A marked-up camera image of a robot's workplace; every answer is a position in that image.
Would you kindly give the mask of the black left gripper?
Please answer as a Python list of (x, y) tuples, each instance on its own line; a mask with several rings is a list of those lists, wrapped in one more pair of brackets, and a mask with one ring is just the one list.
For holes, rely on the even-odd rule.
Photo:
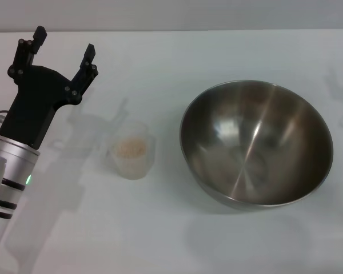
[(69, 81), (60, 73), (42, 66), (32, 66), (47, 37), (43, 26), (38, 26), (32, 40), (18, 40), (13, 64), (7, 73), (18, 86), (0, 135), (38, 149), (50, 127), (56, 111), (65, 105), (78, 105), (98, 75), (92, 64), (95, 47), (88, 44), (78, 72)]

